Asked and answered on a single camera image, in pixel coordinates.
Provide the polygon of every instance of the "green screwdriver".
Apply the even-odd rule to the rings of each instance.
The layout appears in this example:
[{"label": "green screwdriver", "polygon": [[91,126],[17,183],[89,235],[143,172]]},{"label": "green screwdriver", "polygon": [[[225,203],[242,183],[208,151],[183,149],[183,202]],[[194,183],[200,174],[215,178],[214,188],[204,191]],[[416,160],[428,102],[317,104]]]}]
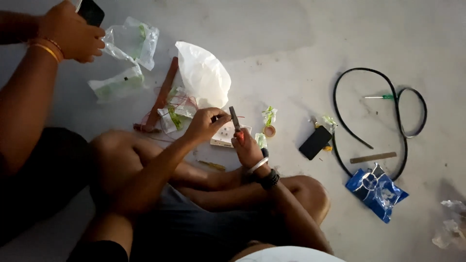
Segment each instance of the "green screwdriver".
[{"label": "green screwdriver", "polygon": [[393,95],[383,95],[381,97],[365,97],[365,98],[393,99]]}]

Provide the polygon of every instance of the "wire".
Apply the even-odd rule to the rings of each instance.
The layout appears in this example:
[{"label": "wire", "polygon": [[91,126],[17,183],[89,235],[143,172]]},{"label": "wire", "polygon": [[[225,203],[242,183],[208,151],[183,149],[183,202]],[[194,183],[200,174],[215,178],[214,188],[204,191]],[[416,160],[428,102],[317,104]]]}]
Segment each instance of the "wire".
[{"label": "wire", "polygon": [[[352,72],[352,71],[357,71],[357,70],[360,70],[360,71],[368,71],[368,72],[372,72],[372,73],[375,73],[381,77],[383,77],[388,85],[390,86],[390,89],[391,89],[391,92],[393,93],[393,101],[395,102],[395,112],[397,114],[397,124],[398,124],[398,129],[399,129],[399,132],[403,138],[403,144],[404,144],[404,157],[403,157],[403,162],[401,163],[401,166],[400,166],[400,169],[398,171],[398,173],[396,175],[394,175],[394,177],[391,179],[392,181],[395,181],[397,180],[401,173],[403,172],[404,170],[404,166],[406,165],[406,161],[408,160],[408,141],[407,139],[408,138],[413,138],[415,136],[417,136],[418,134],[421,133],[422,129],[424,128],[425,126],[425,123],[427,121],[427,105],[425,103],[425,100],[424,98],[422,97],[422,95],[417,91],[415,90],[414,88],[411,88],[411,87],[405,87],[403,89],[400,90],[400,92],[398,93],[397,95],[397,92],[395,90],[395,87],[393,87],[393,84],[391,83],[390,79],[388,79],[388,77],[384,74],[382,74],[381,72],[377,71],[377,70],[374,70],[374,69],[370,69],[370,68],[364,68],[364,67],[358,67],[358,68],[352,68],[352,69],[349,69],[347,71],[345,71],[343,74],[340,75],[340,77],[338,77],[338,79],[336,80],[336,83],[335,83],[335,87],[333,89],[333,106],[335,107],[335,112],[336,112],[336,116],[338,117],[338,119],[340,120],[340,123],[342,124],[343,128],[354,138],[356,138],[359,142],[363,143],[364,145],[366,145],[368,148],[370,149],[374,149],[371,145],[369,145],[368,143],[366,143],[364,140],[362,140],[361,138],[359,138],[357,135],[355,135],[349,128],[348,126],[345,124],[345,122],[343,121],[342,119],[342,116],[340,115],[340,111],[338,110],[338,105],[336,103],[336,88],[338,87],[338,83],[340,82],[341,78],[343,78],[343,76],[349,72]],[[400,96],[401,94],[406,91],[406,90],[409,90],[409,91],[412,91],[413,93],[415,93],[419,100],[421,101],[422,103],[422,106],[424,107],[424,119],[422,120],[422,123],[421,123],[421,126],[419,127],[419,129],[414,132],[414,134],[408,136],[405,131],[404,131],[404,128],[403,128],[403,125],[401,123],[401,117],[400,117],[400,108],[399,108],[399,100],[400,100]],[[340,155],[338,154],[338,150],[336,148],[336,141],[335,141],[335,134],[333,134],[333,138],[332,138],[332,142],[333,142],[333,150],[335,151],[335,156],[336,156],[336,159],[338,160],[338,163],[340,164],[340,166],[343,168],[343,170],[350,176],[350,177],[353,177],[353,174],[349,172],[349,170],[345,167],[345,165],[343,164],[343,161],[340,157]]]}]

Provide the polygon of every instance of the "silver bangle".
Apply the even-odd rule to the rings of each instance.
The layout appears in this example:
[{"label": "silver bangle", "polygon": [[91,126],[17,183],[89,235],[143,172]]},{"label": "silver bangle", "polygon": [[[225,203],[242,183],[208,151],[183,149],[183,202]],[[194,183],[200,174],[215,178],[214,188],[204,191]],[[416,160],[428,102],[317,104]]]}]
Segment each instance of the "silver bangle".
[{"label": "silver bangle", "polygon": [[252,174],[254,171],[256,171],[256,169],[258,169],[259,167],[261,167],[263,164],[267,163],[268,161],[268,157],[264,157],[264,159],[262,159],[261,161],[259,161],[259,163],[257,163],[255,166],[253,166],[251,169],[249,169],[247,171],[247,174]]}]

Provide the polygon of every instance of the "white shirt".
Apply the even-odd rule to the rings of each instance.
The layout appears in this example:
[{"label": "white shirt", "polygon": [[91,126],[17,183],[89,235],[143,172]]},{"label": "white shirt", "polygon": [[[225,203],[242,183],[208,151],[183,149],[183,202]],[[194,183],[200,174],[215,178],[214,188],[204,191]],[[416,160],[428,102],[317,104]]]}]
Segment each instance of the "white shirt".
[{"label": "white shirt", "polygon": [[245,257],[236,262],[345,262],[337,257],[319,250],[302,247],[275,247],[266,248]]}]

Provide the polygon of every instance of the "person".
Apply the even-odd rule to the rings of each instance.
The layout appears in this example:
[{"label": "person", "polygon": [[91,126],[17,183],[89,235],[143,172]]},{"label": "person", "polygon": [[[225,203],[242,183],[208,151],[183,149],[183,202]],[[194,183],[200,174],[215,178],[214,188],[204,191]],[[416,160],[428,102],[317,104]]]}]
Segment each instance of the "person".
[{"label": "person", "polygon": [[44,125],[59,63],[92,62],[103,36],[67,0],[43,16],[0,11],[0,44],[28,43],[0,90],[0,247],[62,209],[96,175],[85,139]]},{"label": "person", "polygon": [[[68,262],[341,261],[319,228],[330,206],[323,186],[307,176],[278,179],[246,129],[243,145],[232,139],[241,168],[209,173],[183,161],[230,120],[201,109],[164,150],[125,131],[96,137],[96,215]],[[260,162],[249,183],[244,170]]]}]

